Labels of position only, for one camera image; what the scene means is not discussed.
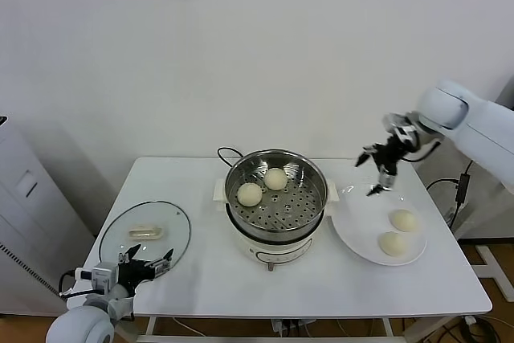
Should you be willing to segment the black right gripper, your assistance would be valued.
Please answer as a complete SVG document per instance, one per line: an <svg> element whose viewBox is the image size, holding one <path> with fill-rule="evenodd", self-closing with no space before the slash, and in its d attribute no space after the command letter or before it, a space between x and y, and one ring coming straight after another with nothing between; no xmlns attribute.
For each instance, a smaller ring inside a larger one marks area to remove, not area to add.
<svg viewBox="0 0 514 343"><path fill-rule="evenodd" d="M398 173L398 162L408 154L408 146L397 136L391 136L383 144L372 144L363 147L361 154L357 157L355 166L364 164L373 156L379 173L377 184L373 185L367 197L380 194L383 191L391 191L395 182L395 175Z"/></svg>

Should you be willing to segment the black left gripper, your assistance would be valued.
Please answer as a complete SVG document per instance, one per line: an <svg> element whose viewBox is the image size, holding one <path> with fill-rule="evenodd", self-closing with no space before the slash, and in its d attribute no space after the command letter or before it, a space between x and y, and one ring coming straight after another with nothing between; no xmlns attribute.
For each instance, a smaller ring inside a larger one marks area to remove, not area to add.
<svg viewBox="0 0 514 343"><path fill-rule="evenodd" d="M140 250L138 243L127 251L118 254L118 281L125 289L136 289L141 283L151 281L164 275L171 269L171 260L174 249L167 251L160 259L146 263L143 260L134 259Z"/></svg>

